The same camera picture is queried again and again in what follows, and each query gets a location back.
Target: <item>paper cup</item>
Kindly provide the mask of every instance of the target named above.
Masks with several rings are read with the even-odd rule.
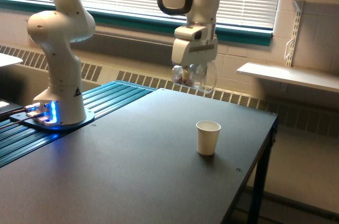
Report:
[[[202,155],[213,155],[218,141],[220,124],[211,121],[197,122],[197,151]]]

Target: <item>window sill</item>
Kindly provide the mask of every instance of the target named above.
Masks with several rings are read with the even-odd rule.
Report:
[[[53,4],[28,0],[0,0],[0,7],[34,13],[55,9]],[[178,26],[183,25],[183,22],[180,20],[173,21],[166,18],[159,19],[152,16],[135,15],[122,12],[112,13],[112,11],[93,8],[86,9],[94,17],[96,23],[106,25],[124,26],[128,28],[170,34],[173,34],[174,30]],[[231,41],[260,46],[269,46],[272,39],[271,30],[259,30],[225,25],[218,25],[216,28],[216,34],[221,42]]]

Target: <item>shelf bracket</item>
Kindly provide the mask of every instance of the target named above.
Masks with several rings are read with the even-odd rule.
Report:
[[[284,58],[286,60],[286,67],[292,67],[293,55],[295,53],[295,47],[298,39],[299,24],[301,20],[302,9],[304,8],[304,1],[293,0],[293,3],[296,7],[296,16],[293,24],[293,32],[291,40],[286,45],[286,50]],[[281,90],[286,92],[288,84],[282,83]]]
[[[293,4],[295,5],[298,12],[302,11],[302,8],[304,6],[304,1],[293,0]]]

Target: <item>heating vent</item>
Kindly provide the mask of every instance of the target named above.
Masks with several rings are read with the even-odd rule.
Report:
[[[21,65],[48,71],[47,59],[42,53],[35,53],[5,46],[0,46],[0,53],[21,58],[23,60],[23,62],[20,63]],[[101,66],[81,63],[81,78],[97,82],[101,70]]]
[[[279,114],[279,125],[300,130],[306,130],[323,136],[339,137],[339,114],[323,110],[310,110],[299,106],[286,105],[285,103],[259,100],[247,94],[236,93],[223,89],[215,89],[212,93],[205,94],[197,90],[174,85],[173,82],[126,71],[119,71],[117,80],[137,83],[153,88],[165,88],[178,92],[203,96],[247,106],[254,109],[270,111]]]

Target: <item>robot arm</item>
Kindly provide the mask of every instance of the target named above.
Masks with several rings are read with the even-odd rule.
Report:
[[[31,39],[44,51],[49,68],[49,86],[35,97],[41,103],[37,113],[46,113],[40,122],[48,126],[82,122],[86,113],[82,98],[81,62],[70,49],[71,42],[91,37],[92,16],[80,0],[53,0],[56,11],[32,15],[28,21]]]
[[[186,15],[187,25],[175,30],[173,82],[210,92],[216,84],[216,14],[220,0],[157,0],[168,15]]]

